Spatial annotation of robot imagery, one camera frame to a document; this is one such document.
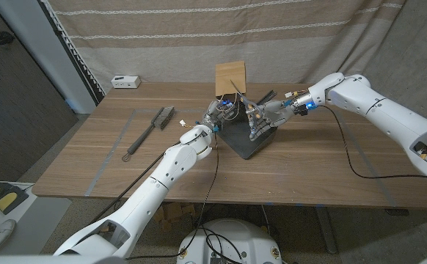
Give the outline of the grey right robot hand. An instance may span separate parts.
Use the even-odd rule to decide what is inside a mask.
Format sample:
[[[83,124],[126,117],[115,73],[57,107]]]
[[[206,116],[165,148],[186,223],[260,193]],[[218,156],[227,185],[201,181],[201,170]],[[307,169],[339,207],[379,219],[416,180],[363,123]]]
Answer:
[[[287,122],[294,115],[307,115],[308,111],[317,107],[309,92],[287,100],[270,100],[256,104],[243,98],[248,123],[249,139],[256,140],[259,136]]]

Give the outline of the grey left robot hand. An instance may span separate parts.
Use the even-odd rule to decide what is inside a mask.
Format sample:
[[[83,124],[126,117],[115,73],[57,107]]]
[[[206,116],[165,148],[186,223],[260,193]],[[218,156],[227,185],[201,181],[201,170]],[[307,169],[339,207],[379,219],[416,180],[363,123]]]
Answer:
[[[208,126],[214,132],[221,131],[227,121],[232,121],[238,115],[239,108],[239,103],[214,100],[202,116],[200,124]]]

